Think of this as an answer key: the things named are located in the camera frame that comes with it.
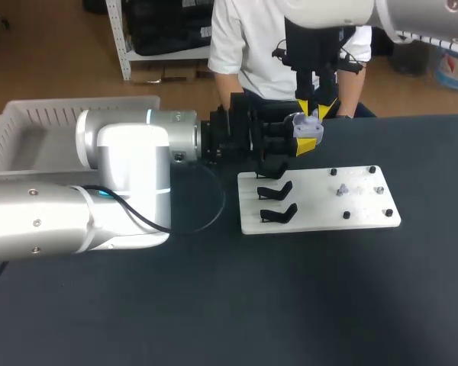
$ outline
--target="brown floor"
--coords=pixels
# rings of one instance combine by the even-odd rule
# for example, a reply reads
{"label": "brown floor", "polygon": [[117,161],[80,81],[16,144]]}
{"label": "brown floor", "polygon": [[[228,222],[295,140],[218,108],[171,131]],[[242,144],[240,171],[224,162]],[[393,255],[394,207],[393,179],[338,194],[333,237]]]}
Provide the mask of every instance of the brown floor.
{"label": "brown floor", "polygon": [[[106,16],[81,0],[0,0],[12,29],[0,28],[0,112],[17,99],[159,95],[163,108],[217,107],[210,80],[193,84],[124,82]],[[385,59],[369,64],[363,102],[379,116],[458,113],[458,92],[396,75]]]}

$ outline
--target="black bag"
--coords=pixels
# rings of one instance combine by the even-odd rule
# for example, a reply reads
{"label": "black bag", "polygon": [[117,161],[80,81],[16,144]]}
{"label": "black bag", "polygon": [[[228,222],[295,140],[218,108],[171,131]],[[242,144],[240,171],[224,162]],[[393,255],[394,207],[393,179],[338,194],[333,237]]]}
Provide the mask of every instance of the black bag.
{"label": "black bag", "polygon": [[152,56],[210,45],[213,7],[214,0],[130,0],[134,50]]}
{"label": "black bag", "polygon": [[211,18],[214,0],[130,0],[127,28],[133,33],[146,24],[184,24],[194,19]]}
{"label": "black bag", "polygon": [[156,27],[145,26],[132,34],[136,53],[152,56],[164,53],[190,50],[211,44],[210,18],[207,27]]}

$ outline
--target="dark gray table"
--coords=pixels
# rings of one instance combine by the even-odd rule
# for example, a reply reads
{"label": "dark gray table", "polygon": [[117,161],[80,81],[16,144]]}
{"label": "dark gray table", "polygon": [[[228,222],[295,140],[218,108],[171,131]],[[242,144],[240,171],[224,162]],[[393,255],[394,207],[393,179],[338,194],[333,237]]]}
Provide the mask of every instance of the dark gray table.
{"label": "dark gray table", "polygon": [[[398,229],[243,236],[227,168],[197,236],[11,263],[0,365],[458,365],[458,116],[328,122],[291,167],[371,164]],[[210,181],[174,175],[173,225],[210,217]]]}

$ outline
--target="white plastic board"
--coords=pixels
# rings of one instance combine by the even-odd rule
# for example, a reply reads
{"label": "white plastic board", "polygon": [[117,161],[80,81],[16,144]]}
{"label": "white plastic board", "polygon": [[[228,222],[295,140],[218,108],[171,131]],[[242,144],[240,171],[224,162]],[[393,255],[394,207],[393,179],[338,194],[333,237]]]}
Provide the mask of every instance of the white plastic board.
{"label": "white plastic board", "polygon": [[[281,190],[287,181],[293,189],[284,201],[259,200],[258,187]],[[241,228],[244,234],[298,233],[321,230],[351,230],[397,227],[401,217],[395,206],[380,167],[374,174],[369,166],[331,169],[287,171],[281,179],[256,179],[256,174],[240,173],[237,178]],[[337,196],[342,184],[348,193]],[[298,205],[298,212],[287,224],[262,223],[260,211],[273,210],[284,213],[291,204]],[[387,217],[385,212],[393,210]],[[345,211],[350,218],[344,219]]]}

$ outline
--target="black screw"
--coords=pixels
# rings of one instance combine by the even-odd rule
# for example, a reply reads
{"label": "black screw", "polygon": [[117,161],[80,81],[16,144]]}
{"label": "black screw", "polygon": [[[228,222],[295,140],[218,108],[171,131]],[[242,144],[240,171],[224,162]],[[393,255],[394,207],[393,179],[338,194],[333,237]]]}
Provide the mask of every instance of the black screw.
{"label": "black screw", "polygon": [[175,161],[176,162],[182,162],[184,158],[185,157],[183,156],[183,154],[176,154],[175,155]]}

